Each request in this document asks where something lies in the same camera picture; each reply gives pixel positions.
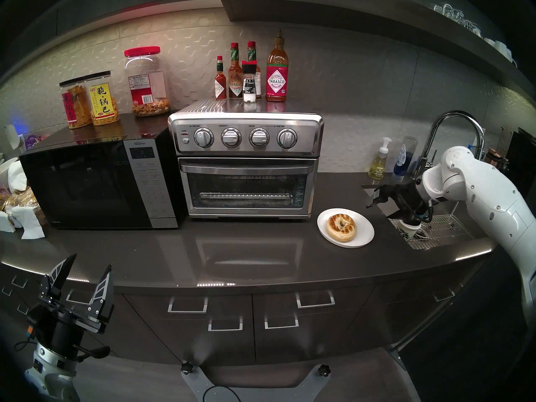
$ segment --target snack jar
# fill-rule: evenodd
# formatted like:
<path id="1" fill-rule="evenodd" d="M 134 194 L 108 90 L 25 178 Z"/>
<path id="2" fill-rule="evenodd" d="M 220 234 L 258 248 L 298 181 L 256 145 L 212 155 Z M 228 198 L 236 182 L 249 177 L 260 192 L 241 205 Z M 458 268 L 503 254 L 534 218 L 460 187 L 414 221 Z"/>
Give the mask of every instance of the snack jar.
<path id="1" fill-rule="evenodd" d="M 84 77 L 59 83 L 62 101 L 69 128 L 75 129 L 91 124 L 91 104 L 84 87 Z"/>
<path id="2" fill-rule="evenodd" d="M 135 47 L 125 50 L 125 71 L 132 96 L 132 113 L 151 116 L 169 112 L 167 87 L 160 63 L 160 47 Z"/>
<path id="3" fill-rule="evenodd" d="M 84 76 L 86 92 L 91 102 L 91 119 L 93 125 L 106 125 L 119 119 L 117 102 L 112 96 L 114 84 L 111 81 L 111 72 L 92 73 Z"/>

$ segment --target white plate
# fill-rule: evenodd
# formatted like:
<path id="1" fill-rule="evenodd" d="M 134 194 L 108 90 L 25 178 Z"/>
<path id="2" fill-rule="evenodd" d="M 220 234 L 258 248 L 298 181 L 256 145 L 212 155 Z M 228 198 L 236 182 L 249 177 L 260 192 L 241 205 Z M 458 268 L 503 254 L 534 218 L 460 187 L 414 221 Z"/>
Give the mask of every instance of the white plate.
<path id="1" fill-rule="evenodd" d="M 338 214 L 338 213 L 347 214 L 352 219 L 354 219 L 355 226 L 358 230 L 358 234 L 351 241 L 339 242 L 327 234 L 327 231 L 326 231 L 327 221 L 334 214 Z M 337 246 L 343 247 L 343 248 L 361 248 L 362 246 L 369 243 L 374 237 L 374 227 L 372 227 L 372 224 L 368 221 L 366 217 L 360 215 L 359 213 L 354 212 L 353 210 L 348 210 L 348 209 L 324 210 L 322 213 L 320 213 L 320 215 L 318 216 L 318 219 L 316 219 L 316 223 L 318 224 L 318 228 L 320 230 L 320 233 L 322 233 L 323 237 L 325 237 L 331 243 Z"/>

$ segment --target oven knob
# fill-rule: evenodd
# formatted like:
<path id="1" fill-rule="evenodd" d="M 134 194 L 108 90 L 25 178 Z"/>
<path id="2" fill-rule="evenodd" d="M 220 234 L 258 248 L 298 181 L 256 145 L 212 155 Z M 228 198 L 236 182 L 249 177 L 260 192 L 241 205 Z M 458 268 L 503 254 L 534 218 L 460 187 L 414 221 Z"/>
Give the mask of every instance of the oven knob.
<path id="1" fill-rule="evenodd" d="M 234 148 L 240 145 L 242 137 L 237 129 L 227 128 L 221 133 L 221 142 L 223 142 L 226 147 Z"/>
<path id="2" fill-rule="evenodd" d="M 210 129 L 199 128 L 195 134 L 193 134 L 193 140 L 201 148 L 209 148 L 214 142 L 214 136 Z"/>
<path id="3" fill-rule="evenodd" d="M 292 148 L 298 141 L 296 132 L 290 128 L 285 128 L 277 135 L 277 143 L 281 148 Z"/>
<path id="4" fill-rule="evenodd" d="M 249 135 L 249 142 L 255 148 L 263 148 L 268 145 L 270 141 L 270 135 L 263 128 L 255 128 Z"/>

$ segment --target drawer handle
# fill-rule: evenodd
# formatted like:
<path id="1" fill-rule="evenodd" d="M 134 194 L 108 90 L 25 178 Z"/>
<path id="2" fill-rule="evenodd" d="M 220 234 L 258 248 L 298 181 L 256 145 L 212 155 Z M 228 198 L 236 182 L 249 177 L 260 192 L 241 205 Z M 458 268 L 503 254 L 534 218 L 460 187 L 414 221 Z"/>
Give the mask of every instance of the drawer handle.
<path id="1" fill-rule="evenodd" d="M 20 313 L 24 314 L 24 315 L 27 315 L 28 314 L 28 310 L 29 308 L 26 308 L 26 312 L 24 311 L 20 311 L 20 304 L 17 306 L 17 311 L 19 311 Z"/>
<path id="2" fill-rule="evenodd" d="M 72 294 L 74 291 L 75 291 L 74 289 L 71 289 L 71 291 L 69 291 L 69 294 L 67 294 L 67 297 L 65 298 L 66 301 L 74 302 L 74 303 L 76 303 L 76 304 L 83 304 L 83 305 L 88 305 L 88 304 L 89 304 L 88 302 L 81 302 L 81 301 L 69 300 L 69 298 L 71 297 L 71 294 Z"/>
<path id="3" fill-rule="evenodd" d="M 171 300 L 169 301 L 168 305 L 168 312 L 172 313 L 178 313 L 178 314 L 204 314 L 206 313 L 206 308 L 209 306 L 209 297 L 205 297 L 205 303 L 203 304 L 203 309 L 201 311 L 178 311 L 178 310 L 172 310 L 173 302 L 175 301 L 175 297 L 171 297 Z"/>
<path id="4" fill-rule="evenodd" d="M 15 280 L 16 280 L 16 279 L 17 279 L 17 276 L 15 275 L 15 276 L 13 277 L 13 279 L 11 280 L 11 283 L 12 283 L 13 285 L 15 285 L 15 287 L 24 288 L 24 287 L 26 286 L 26 284 L 28 283 L 28 279 L 26 278 L 26 280 L 24 281 L 24 284 L 19 285 L 19 284 L 15 283 Z"/>
<path id="5" fill-rule="evenodd" d="M 434 299 L 436 300 L 436 302 L 440 302 L 440 301 L 445 301 L 445 300 L 448 300 L 449 298 L 456 296 L 454 291 L 450 288 L 449 288 L 449 292 L 450 292 L 450 295 L 448 297 L 441 298 L 441 299 L 438 299 L 435 293 L 432 293 L 432 295 L 434 296 Z"/>
<path id="6" fill-rule="evenodd" d="M 333 298 L 333 293 L 331 290 L 327 291 L 327 293 L 330 296 L 330 301 L 326 304 L 313 304 L 313 305 L 302 305 L 300 301 L 300 294 L 296 293 L 296 304 L 298 304 L 298 308 L 314 308 L 314 307 L 327 307 L 329 305 L 335 305 L 335 298 Z"/>
<path id="7" fill-rule="evenodd" d="M 212 319 L 209 321 L 209 331 L 241 331 L 243 327 L 244 319 L 240 317 L 240 326 L 237 329 L 213 329 L 212 328 Z"/>
<path id="8" fill-rule="evenodd" d="M 294 325 L 284 325 L 282 327 L 268 327 L 268 318 L 264 317 L 264 329 L 265 330 L 271 330 L 271 329 L 290 329 L 291 327 L 299 327 L 300 324 L 298 323 L 298 316 L 294 315 Z"/>

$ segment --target red lid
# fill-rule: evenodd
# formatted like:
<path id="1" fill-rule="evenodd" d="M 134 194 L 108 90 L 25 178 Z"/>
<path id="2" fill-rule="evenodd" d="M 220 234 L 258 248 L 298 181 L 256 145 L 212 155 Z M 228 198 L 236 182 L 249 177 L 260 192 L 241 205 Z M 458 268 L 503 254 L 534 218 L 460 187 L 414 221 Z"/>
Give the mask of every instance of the red lid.
<path id="1" fill-rule="evenodd" d="M 131 49 L 125 50 L 126 57 L 145 56 L 149 54 L 158 53 L 160 53 L 160 47 L 158 46 L 133 47 Z"/>

